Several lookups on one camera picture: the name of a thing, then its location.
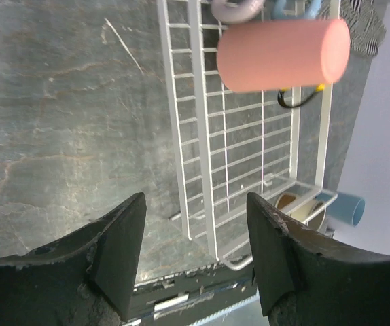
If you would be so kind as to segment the lilac textured mug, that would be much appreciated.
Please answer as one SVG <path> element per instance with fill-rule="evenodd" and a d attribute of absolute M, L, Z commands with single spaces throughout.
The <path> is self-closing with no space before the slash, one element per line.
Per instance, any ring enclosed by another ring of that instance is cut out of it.
<path fill-rule="evenodd" d="M 224 24 L 240 24 L 251 20 L 263 9 L 265 0 L 244 0 L 240 3 L 211 1 L 211 13 Z"/>

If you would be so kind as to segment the light blue textured mug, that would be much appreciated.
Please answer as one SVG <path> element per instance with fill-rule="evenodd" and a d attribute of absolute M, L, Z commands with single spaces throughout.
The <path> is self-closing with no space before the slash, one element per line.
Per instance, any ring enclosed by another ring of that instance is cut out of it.
<path fill-rule="evenodd" d="M 294 4 L 294 10 L 289 14 L 288 4 Z M 322 0 L 286 1 L 277 0 L 271 11 L 273 20 L 305 19 L 314 20 L 321 9 Z"/>

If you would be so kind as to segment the yellow plastic cup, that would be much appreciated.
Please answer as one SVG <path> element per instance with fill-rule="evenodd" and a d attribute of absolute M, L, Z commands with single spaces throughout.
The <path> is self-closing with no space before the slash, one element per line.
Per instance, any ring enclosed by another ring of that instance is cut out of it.
<path fill-rule="evenodd" d="M 288 91 L 292 91 L 292 88 L 281 88 L 277 92 L 277 103 L 284 109 L 298 109 L 301 108 L 301 106 L 306 105 L 310 101 L 312 101 L 319 93 L 322 93 L 325 90 L 326 85 L 325 84 L 319 84 L 316 86 L 313 91 L 306 97 L 302 98 L 302 96 L 299 96 L 299 101 L 296 102 L 293 100 L 290 103 L 287 103 L 285 100 L 285 93 Z"/>

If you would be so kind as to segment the metal steel cup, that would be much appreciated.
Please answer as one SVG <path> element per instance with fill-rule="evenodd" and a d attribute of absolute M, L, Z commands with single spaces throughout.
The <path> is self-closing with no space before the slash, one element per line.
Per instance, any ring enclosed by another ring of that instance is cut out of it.
<path fill-rule="evenodd" d="M 278 209 L 283 209 L 287 205 L 291 204 L 297 199 L 297 195 L 290 193 L 290 192 L 283 192 L 277 199 L 275 207 Z M 306 204 L 302 205 L 300 208 L 294 210 L 289 215 L 303 223 L 304 220 L 306 220 L 310 215 L 312 215 L 317 209 L 319 209 L 321 206 L 323 206 L 324 202 L 317 199 L 312 199 Z M 321 211 L 317 215 L 315 215 L 310 221 L 306 223 L 306 225 L 318 232 L 322 232 L 322 225 L 325 221 L 326 212 L 325 210 Z"/>

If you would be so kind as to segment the blue plastic cup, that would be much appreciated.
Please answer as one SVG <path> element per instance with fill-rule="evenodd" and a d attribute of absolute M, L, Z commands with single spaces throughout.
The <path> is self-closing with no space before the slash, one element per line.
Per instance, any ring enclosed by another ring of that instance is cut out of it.
<path fill-rule="evenodd" d="M 366 202 L 362 197 L 338 192 L 337 198 L 326 208 L 326 213 L 337 221 L 356 227 L 364 213 Z"/>

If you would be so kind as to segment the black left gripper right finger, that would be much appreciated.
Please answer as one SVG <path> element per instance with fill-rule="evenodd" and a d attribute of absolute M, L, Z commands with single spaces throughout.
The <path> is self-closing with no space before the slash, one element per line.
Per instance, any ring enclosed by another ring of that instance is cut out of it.
<path fill-rule="evenodd" d="M 247 195 L 263 315 L 271 325 L 390 325 L 390 256 L 310 229 Z"/>

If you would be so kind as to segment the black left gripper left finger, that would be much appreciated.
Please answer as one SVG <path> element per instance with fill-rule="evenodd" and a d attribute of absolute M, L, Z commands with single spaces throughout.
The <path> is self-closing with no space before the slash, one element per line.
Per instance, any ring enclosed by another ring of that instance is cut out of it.
<path fill-rule="evenodd" d="M 135 193 L 58 240 L 1 257 L 0 325 L 126 322 L 146 210 L 145 195 Z"/>

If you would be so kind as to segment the pink plastic cup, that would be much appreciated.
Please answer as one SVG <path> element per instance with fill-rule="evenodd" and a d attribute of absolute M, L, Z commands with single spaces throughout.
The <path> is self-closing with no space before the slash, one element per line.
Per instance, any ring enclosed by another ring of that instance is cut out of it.
<path fill-rule="evenodd" d="M 221 36 L 217 70 L 235 93 L 333 84 L 349 53 L 349 29 L 339 18 L 248 22 Z"/>

